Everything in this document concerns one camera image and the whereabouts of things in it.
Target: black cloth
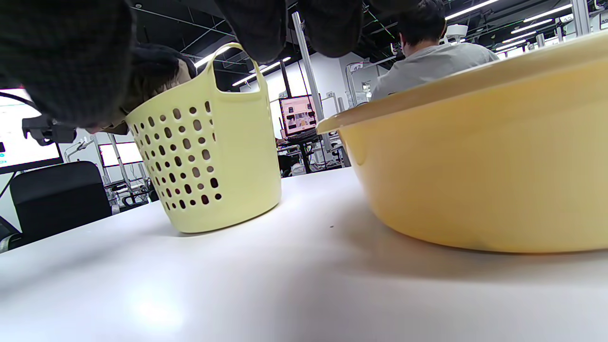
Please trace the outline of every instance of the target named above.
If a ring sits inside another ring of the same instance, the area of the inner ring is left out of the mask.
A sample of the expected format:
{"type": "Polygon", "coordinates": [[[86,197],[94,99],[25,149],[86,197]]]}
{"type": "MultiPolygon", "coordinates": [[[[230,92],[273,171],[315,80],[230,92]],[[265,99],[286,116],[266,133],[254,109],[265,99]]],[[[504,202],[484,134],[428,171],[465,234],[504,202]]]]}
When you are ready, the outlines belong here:
{"type": "MultiPolygon", "coordinates": [[[[254,60],[282,51],[288,21],[283,0],[216,3],[254,60]]],[[[402,11],[417,0],[376,3],[402,11]]],[[[354,48],[361,0],[303,0],[300,6],[313,49],[339,57],[354,48]]],[[[133,24],[126,0],[0,0],[0,72],[23,84],[42,113],[68,125],[105,127],[119,119],[133,24]]]]}

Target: black hair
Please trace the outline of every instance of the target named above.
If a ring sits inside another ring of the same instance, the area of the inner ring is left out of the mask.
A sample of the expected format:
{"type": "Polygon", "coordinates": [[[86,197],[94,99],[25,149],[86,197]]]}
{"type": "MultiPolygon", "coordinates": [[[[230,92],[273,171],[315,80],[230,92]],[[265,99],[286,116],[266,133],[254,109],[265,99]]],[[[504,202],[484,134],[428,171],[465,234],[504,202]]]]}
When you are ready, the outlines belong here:
{"type": "Polygon", "coordinates": [[[421,0],[415,9],[399,14],[399,33],[406,44],[439,40],[446,27],[446,13],[441,0],[421,0]]]}

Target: basket handle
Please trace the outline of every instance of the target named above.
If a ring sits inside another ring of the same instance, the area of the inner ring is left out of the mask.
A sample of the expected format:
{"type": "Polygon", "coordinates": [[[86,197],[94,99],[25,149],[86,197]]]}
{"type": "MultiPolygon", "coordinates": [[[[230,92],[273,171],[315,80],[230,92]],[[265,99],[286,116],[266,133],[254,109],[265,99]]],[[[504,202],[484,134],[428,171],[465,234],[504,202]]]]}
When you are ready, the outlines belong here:
{"type": "MultiPolygon", "coordinates": [[[[217,49],[214,53],[212,58],[207,62],[207,66],[205,66],[205,70],[202,71],[202,74],[206,74],[208,79],[213,80],[213,87],[219,91],[219,89],[216,86],[215,83],[215,72],[214,72],[214,68],[213,68],[213,61],[215,60],[215,58],[219,55],[219,52],[222,51],[222,49],[224,49],[225,47],[235,47],[243,52],[245,52],[245,50],[243,49],[243,46],[239,43],[227,43],[222,45],[219,49],[217,49]]],[[[255,69],[255,76],[256,79],[258,81],[258,86],[260,88],[259,92],[261,92],[262,94],[265,94],[267,92],[267,85],[266,82],[264,82],[264,76],[262,76],[262,73],[260,72],[260,67],[258,65],[258,63],[256,61],[254,61],[253,59],[251,59],[251,61],[254,63],[254,69],[255,69]]]]}

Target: yellow plastic basin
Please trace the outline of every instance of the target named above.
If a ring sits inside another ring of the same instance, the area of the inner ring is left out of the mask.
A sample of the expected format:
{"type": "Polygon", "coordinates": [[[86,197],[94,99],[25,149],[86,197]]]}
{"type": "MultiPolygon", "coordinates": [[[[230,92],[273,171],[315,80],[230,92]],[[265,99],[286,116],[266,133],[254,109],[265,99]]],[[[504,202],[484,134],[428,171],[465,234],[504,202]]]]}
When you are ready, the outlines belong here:
{"type": "Polygon", "coordinates": [[[555,253],[608,247],[608,32],[345,111],[376,216],[428,242],[555,253]]]}

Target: table surface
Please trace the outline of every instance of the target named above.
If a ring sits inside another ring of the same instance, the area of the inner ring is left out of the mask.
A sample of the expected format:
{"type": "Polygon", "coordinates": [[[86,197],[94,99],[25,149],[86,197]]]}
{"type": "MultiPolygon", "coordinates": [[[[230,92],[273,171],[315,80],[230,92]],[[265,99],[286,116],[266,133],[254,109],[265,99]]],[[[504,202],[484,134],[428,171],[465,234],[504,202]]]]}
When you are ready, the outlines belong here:
{"type": "Polygon", "coordinates": [[[351,169],[183,236],[160,202],[0,255],[2,341],[602,341],[608,252],[476,253],[408,238],[351,169]]]}

